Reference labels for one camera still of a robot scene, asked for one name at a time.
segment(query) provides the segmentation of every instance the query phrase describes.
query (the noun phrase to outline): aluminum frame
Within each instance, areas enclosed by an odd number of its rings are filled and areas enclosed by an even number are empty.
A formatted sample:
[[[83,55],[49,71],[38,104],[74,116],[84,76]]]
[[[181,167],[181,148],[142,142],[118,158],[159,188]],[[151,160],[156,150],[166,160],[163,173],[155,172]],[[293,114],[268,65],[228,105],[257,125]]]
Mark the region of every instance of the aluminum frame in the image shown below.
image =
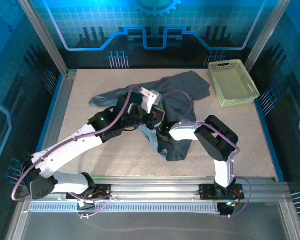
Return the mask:
[[[48,29],[40,18],[39,13],[33,5],[32,1],[18,0],[18,2],[20,3],[36,33],[38,34],[46,50],[54,61],[56,67],[58,68],[62,76],[66,77],[68,75],[68,68],[66,66],[66,63],[60,55],[59,50],[57,49]]]
[[[71,70],[67,77],[62,80],[40,151],[58,142],[76,74],[76,70]]]
[[[253,46],[244,66],[248,72],[251,71],[255,65],[257,59],[259,58],[262,50],[266,46],[269,38],[274,33],[282,15],[285,13],[291,0],[279,0],[275,8],[273,9],[270,17],[268,18],[262,32],[260,33],[255,45]]]
[[[270,177],[248,178],[252,187],[251,202],[253,203],[280,203],[282,211],[282,222],[285,224],[291,240],[300,240],[300,221],[294,207],[288,185],[285,182],[275,182]],[[214,201],[200,200],[196,195],[199,184],[211,184],[214,179],[211,177],[98,177],[94,180],[97,184],[111,184],[112,196],[116,204],[118,203],[166,203],[193,204],[211,203]],[[243,185],[247,195],[248,185],[243,181],[238,181]],[[26,226],[28,214],[31,212],[31,204],[45,204],[45,206],[59,204],[69,204],[73,206],[76,200],[66,200],[65,193],[50,194],[40,200],[31,200],[29,197],[24,202],[19,202],[12,219],[7,235],[8,240],[20,240]]]

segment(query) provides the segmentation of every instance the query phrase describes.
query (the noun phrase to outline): wire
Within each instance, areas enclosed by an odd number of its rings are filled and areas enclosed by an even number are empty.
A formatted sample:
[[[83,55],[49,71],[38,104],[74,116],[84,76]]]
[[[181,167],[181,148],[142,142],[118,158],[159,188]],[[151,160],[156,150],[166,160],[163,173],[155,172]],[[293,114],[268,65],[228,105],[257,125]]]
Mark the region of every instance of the wire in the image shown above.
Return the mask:
[[[111,195],[108,195],[108,196],[102,196],[102,197],[98,197],[98,198],[90,198],[90,199],[86,199],[86,198],[83,198],[83,197],[79,197],[78,195],[76,195],[76,194],[74,194],[74,193],[71,193],[71,192],[69,192],[69,194],[70,194],[71,196],[77,198],[78,200],[84,200],[84,201],[96,201],[96,200],[101,200],[101,199],[107,199],[107,198],[109,198],[109,200],[106,202],[105,205],[103,205],[98,211],[96,211],[96,212],[94,212],[94,213],[92,213],[92,214],[90,214],[90,215],[87,214],[86,216],[84,216],[83,214],[79,214],[78,212],[76,212],[76,214],[78,214],[79,217],[80,217],[81,219],[83,219],[83,218],[88,219],[88,218],[90,218],[90,217],[93,217],[93,216],[97,215],[97,214],[100,213],[103,209],[105,209],[106,206],[108,206],[108,204],[109,204],[109,203],[111,202],[111,200],[112,200],[112,196],[111,196]]]
[[[216,195],[215,195],[215,196],[212,196],[212,195],[206,193],[206,192],[203,191],[203,190],[198,190],[198,191],[195,192],[195,194],[197,194],[197,195],[204,194],[204,195],[206,195],[206,196],[209,197],[209,198],[216,198],[216,197],[217,197]]]
[[[84,209],[79,209],[79,211],[85,211],[85,210],[89,210],[89,209],[94,209],[95,207],[96,207],[96,205],[93,204],[93,206],[87,207],[87,208],[84,208]]]
[[[252,195],[252,188],[251,188],[250,182],[249,182],[246,178],[241,177],[241,176],[236,176],[236,178],[237,178],[237,179],[245,180],[246,183],[249,185],[249,197],[248,197],[246,203],[244,204],[244,206],[243,206],[238,212],[236,212],[234,215],[231,215],[230,218],[233,218],[233,217],[235,217],[235,216],[238,216],[240,213],[242,213],[242,212],[245,210],[245,208],[248,206],[248,204],[249,204],[249,202],[250,202],[250,200],[251,200],[251,195]]]
[[[241,193],[237,192],[237,190],[233,190],[234,194],[238,197],[238,203],[237,204],[240,204],[240,200],[241,200]]]
[[[190,102],[189,110],[185,115],[181,116],[181,118],[180,118],[180,121],[181,121],[182,119],[185,119],[191,113],[192,108],[194,106],[194,102],[188,93],[186,93],[185,91],[181,91],[181,90],[170,91],[166,95],[164,95],[163,98],[166,98],[169,95],[177,94],[177,93],[184,94],[189,99],[189,102]]]
[[[133,131],[135,131],[135,130],[137,130],[138,128],[137,127],[135,127],[135,128],[133,128],[133,129],[123,129],[123,131],[124,132],[133,132]]]
[[[86,134],[82,134],[80,136],[77,136],[77,137],[73,137],[73,138],[70,138],[68,140],[65,140],[64,142],[61,142],[60,144],[58,144],[57,146],[55,146],[54,148],[50,149],[48,152],[46,152],[38,161],[36,161],[34,164],[32,164],[23,174],[22,176],[19,178],[19,180],[16,182],[13,190],[12,190],[12,193],[11,193],[11,198],[12,200],[14,201],[20,201],[22,199],[25,199],[26,197],[28,197],[30,195],[30,193],[27,193],[21,197],[16,197],[16,193],[17,193],[17,190],[19,188],[19,186],[21,185],[22,181],[25,179],[25,177],[30,173],[30,171],[32,169],[34,169],[37,165],[39,165],[40,163],[44,162],[45,161],[45,158],[47,158],[50,154],[52,154],[53,152],[55,152],[56,150],[62,148],[63,146],[73,142],[73,141],[76,141],[78,139],[82,139],[82,138],[88,138],[88,137],[94,137],[95,135],[99,135],[99,134],[102,134],[104,133],[105,131],[109,130],[110,128],[112,128],[118,121],[119,119],[121,118],[121,116],[124,114],[125,112],[125,109],[127,108],[128,104],[129,104],[129,100],[130,100],[130,97],[131,97],[131,94],[132,94],[132,90],[133,88],[137,88],[138,90],[140,90],[141,88],[137,85],[134,85],[132,84],[130,86],[130,89],[129,89],[129,92],[128,92],[128,95],[126,97],[126,100],[125,100],[125,103],[121,109],[121,111],[119,112],[119,114],[116,116],[116,118],[113,120],[113,122],[111,124],[109,124],[108,126],[106,126],[105,128],[99,130],[99,131],[95,131],[95,132],[90,132],[90,133],[86,133]]]

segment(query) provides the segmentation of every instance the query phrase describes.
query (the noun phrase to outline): glass panel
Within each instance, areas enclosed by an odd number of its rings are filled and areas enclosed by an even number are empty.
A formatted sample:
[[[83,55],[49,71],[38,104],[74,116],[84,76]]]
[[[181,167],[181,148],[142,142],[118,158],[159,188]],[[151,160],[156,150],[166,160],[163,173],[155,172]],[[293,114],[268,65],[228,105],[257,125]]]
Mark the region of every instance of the glass panel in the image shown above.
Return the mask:
[[[246,61],[277,0],[35,0],[68,68]]]
[[[271,90],[260,101],[266,125],[284,180],[300,192],[300,1],[291,1],[251,76],[261,95]]]
[[[30,212],[22,240],[290,239],[278,205],[253,202],[244,211],[230,219],[204,213],[112,212],[89,220],[81,220],[74,212]]]
[[[36,151],[57,79],[58,69],[18,1],[0,1],[0,239],[16,206],[11,192],[19,155]]]

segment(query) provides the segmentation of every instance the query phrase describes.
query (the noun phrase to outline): gear graphic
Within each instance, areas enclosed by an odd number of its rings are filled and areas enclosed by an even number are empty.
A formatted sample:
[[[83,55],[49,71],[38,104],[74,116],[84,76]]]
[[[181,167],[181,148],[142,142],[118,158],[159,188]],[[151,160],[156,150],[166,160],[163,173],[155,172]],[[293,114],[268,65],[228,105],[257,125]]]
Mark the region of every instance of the gear graphic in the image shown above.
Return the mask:
[[[176,10],[176,5],[181,4],[181,0],[130,0],[136,10],[140,14],[145,14],[147,17],[151,15],[156,18],[164,14],[170,14],[171,10]]]
[[[19,16],[17,0],[0,0],[0,15],[8,24],[13,24]]]

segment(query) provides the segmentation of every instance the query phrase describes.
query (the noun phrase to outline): blue wall panel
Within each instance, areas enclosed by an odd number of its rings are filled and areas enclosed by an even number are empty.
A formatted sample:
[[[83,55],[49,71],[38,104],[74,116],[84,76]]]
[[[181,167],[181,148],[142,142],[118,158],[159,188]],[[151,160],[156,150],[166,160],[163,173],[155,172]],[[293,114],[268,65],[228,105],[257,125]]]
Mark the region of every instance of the blue wall panel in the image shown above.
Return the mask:
[[[277,1],[34,4],[69,68],[125,68],[111,64],[111,51],[124,51],[131,68],[207,68],[208,59],[245,61]]]
[[[284,179],[300,192],[300,1],[291,1],[251,76],[261,95],[273,96],[261,99],[266,124]]]
[[[58,78],[18,1],[0,0],[0,239],[16,206],[20,156],[36,151]]]

